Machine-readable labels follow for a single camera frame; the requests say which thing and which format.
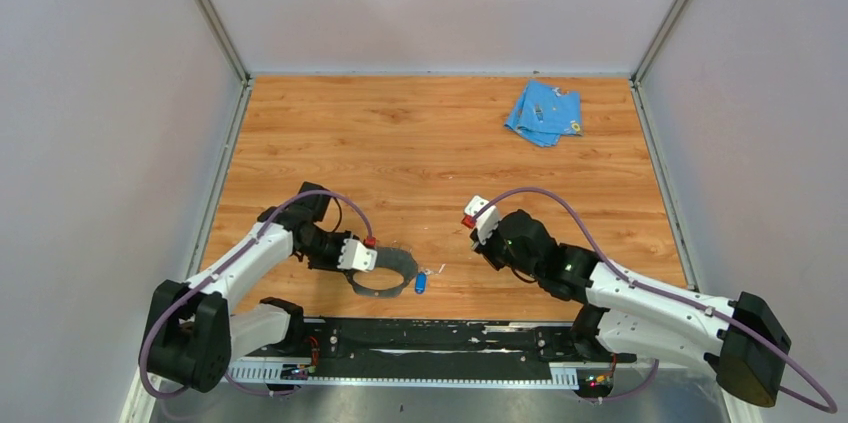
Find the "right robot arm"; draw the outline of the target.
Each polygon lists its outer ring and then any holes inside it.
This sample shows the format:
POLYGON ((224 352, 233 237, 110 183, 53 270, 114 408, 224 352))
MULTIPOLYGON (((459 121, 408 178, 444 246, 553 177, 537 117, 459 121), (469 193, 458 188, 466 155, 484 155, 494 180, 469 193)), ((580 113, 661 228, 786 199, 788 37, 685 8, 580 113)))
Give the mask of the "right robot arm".
POLYGON ((714 375, 732 396, 773 407, 785 370, 776 355, 791 340, 767 302, 683 290, 605 263, 597 252, 557 242, 523 210, 468 210, 473 249, 496 270, 528 276, 546 293, 580 303, 571 346, 584 360, 603 353, 668 362, 714 375))

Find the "key with green tag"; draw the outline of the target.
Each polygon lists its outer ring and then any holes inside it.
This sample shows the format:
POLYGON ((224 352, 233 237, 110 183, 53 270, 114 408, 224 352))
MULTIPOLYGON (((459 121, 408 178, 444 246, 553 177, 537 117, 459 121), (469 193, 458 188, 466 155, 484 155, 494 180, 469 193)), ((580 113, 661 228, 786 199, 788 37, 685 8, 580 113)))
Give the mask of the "key with green tag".
POLYGON ((442 265, 442 266, 441 266, 440 268, 438 268, 437 270, 433 270, 433 269, 429 269, 429 268, 427 268, 427 269, 422 270, 422 272, 423 272, 424 274, 428 275, 428 276, 429 276, 429 275, 439 275, 439 274, 441 274, 441 273, 444 271, 444 268, 445 268, 445 265, 442 265))

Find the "key with blue tag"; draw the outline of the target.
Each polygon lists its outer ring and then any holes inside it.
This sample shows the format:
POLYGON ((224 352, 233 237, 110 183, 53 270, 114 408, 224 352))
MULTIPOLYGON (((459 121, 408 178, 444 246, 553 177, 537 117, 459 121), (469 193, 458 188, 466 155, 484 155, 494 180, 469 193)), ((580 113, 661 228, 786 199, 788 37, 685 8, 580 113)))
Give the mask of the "key with blue tag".
POLYGON ((414 282, 414 292, 416 294, 423 294, 426 291, 428 283, 428 274, 425 272, 419 272, 415 278, 414 282))

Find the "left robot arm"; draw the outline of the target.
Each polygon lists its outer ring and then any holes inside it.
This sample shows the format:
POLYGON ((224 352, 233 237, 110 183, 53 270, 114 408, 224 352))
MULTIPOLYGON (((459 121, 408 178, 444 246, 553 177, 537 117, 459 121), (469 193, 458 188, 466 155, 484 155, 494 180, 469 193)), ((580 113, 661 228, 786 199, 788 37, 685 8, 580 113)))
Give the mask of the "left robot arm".
POLYGON ((301 306, 276 297, 252 310, 235 308, 278 264, 296 258, 314 269, 351 273, 376 263, 374 231, 366 215, 363 237, 321 228, 330 205, 361 208, 348 197, 305 182, 299 192, 264 209, 246 235, 215 263, 184 281, 166 279, 154 290, 138 355, 142 388, 159 400, 188 390, 207 393, 229 379, 233 361, 263 347, 283 356, 304 347, 317 358, 301 306))

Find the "folded blue cloth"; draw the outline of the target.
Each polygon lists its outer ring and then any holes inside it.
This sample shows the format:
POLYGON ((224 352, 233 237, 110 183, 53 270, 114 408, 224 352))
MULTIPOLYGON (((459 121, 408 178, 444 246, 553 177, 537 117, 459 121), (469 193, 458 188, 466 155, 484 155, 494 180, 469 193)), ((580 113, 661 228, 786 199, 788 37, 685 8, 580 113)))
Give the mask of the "folded blue cloth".
POLYGON ((554 147, 562 137, 582 137, 581 95, 537 80, 526 83, 504 127, 538 147, 554 147))

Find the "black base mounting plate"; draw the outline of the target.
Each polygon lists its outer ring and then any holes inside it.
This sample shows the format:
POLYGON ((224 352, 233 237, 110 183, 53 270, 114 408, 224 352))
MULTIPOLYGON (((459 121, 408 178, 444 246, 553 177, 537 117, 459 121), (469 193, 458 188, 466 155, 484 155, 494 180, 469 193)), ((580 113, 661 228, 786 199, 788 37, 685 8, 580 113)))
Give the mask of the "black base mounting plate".
POLYGON ((314 377, 418 381, 540 381, 554 363, 608 368, 615 358, 580 348, 569 322, 308 318, 297 343, 248 354, 285 366, 314 364, 314 377))

